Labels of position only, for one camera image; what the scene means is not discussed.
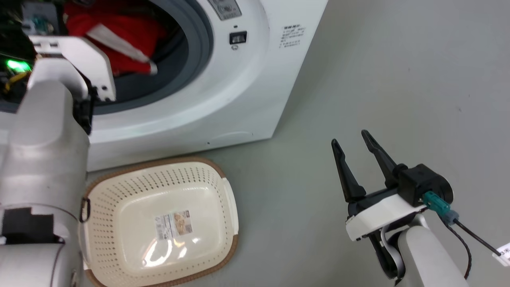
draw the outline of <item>red clothing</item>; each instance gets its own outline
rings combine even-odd
[[[99,24],[104,25],[135,49],[150,58],[159,39],[165,37],[165,29],[148,13],[136,12],[147,8],[142,0],[96,0],[91,6],[69,1],[64,6],[66,26],[70,36],[87,37],[110,59],[114,75],[139,72],[150,74],[148,62],[140,62],[87,36]]]

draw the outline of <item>green led light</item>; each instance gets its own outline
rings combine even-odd
[[[7,61],[7,67],[11,68],[12,70],[18,72],[18,73],[22,73],[22,72],[26,72],[26,71],[31,71],[32,69],[30,68],[30,66],[28,65],[28,63],[26,62],[18,62],[18,61],[14,61],[14,60],[9,60]]]

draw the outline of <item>switch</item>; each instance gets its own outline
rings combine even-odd
[[[230,33],[230,45],[246,43],[247,31]]]

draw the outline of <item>gray floor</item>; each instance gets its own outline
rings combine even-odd
[[[509,4],[330,0],[274,138],[201,154],[232,183],[240,242],[225,268],[186,286],[392,286],[370,243],[345,232],[331,139],[367,190],[383,186],[361,129],[396,161],[445,175],[461,220],[510,242]],[[463,246],[426,217],[463,271]],[[465,240],[470,285],[508,286],[508,271]]]

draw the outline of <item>black cable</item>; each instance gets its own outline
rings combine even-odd
[[[473,257],[471,256],[471,250],[469,250],[469,246],[464,241],[464,239],[462,239],[462,237],[455,230],[453,230],[453,228],[451,228],[451,226],[449,226],[442,219],[441,219],[441,222],[446,226],[446,228],[448,228],[448,230],[450,230],[451,233],[453,233],[453,235],[455,235],[458,238],[458,240],[461,241],[462,245],[464,245],[464,247],[466,248],[466,252],[468,253],[468,267],[466,269],[466,273],[464,274],[464,279],[467,280],[469,277],[469,272],[471,272],[471,266],[472,266],[472,261],[473,261]]]
[[[496,248],[492,247],[489,243],[485,242],[483,239],[478,237],[478,235],[474,234],[473,231],[469,230],[464,224],[460,223],[458,219],[454,219],[453,222],[457,224],[462,230],[464,230],[467,234],[471,235],[474,239],[478,240],[478,242],[482,243],[485,247],[487,247],[489,250],[494,252],[494,254],[501,256],[501,253],[496,250]]]

